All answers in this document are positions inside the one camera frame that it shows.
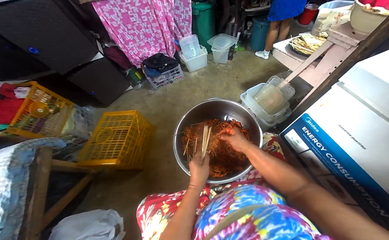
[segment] white plastic bag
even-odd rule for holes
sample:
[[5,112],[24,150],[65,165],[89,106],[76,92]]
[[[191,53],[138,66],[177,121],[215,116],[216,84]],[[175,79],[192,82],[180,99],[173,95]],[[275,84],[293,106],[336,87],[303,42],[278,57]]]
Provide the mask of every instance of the white plastic bag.
[[333,26],[344,24],[350,20],[354,1],[334,0],[320,5],[319,14],[314,22],[311,34],[319,36]]
[[110,209],[64,218],[53,228],[49,240],[122,240],[124,236],[123,218]]

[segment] orange plastic crate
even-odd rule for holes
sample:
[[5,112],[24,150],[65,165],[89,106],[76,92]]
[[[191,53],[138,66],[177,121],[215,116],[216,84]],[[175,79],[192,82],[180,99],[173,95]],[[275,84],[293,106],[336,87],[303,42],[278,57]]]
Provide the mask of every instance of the orange plastic crate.
[[35,81],[14,85],[30,87],[30,92],[0,136],[17,135],[30,139],[59,136],[74,104]]
[[105,112],[81,150],[78,165],[143,169],[154,131],[138,111]]

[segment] woman's left hand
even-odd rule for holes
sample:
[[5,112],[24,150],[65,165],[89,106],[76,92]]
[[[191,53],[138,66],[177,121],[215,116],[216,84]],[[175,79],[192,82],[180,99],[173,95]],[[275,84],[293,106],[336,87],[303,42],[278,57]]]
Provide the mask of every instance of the woman's left hand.
[[190,184],[189,187],[203,188],[209,176],[209,154],[201,159],[201,151],[194,154],[189,163]]

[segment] blue knob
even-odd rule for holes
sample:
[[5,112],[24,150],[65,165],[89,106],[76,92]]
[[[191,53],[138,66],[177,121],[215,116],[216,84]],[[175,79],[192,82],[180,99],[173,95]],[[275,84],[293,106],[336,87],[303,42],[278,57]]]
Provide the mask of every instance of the blue knob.
[[29,47],[27,50],[29,52],[33,53],[33,54],[38,54],[39,53],[39,51],[36,48],[34,48],[34,47]]

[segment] green trash bin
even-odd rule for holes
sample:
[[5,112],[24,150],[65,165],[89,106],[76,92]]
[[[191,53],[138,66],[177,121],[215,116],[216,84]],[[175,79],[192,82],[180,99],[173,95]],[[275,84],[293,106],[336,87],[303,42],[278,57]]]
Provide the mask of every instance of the green trash bin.
[[252,20],[254,21],[254,26],[251,34],[251,50],[263,51],[266,46],[270,22],[267,21],[267,16],[255,17]]
[[199,44],[211,53],[211,45],[206,41],[215,36],[215,0],[192,2],[192,34],[196,34]]

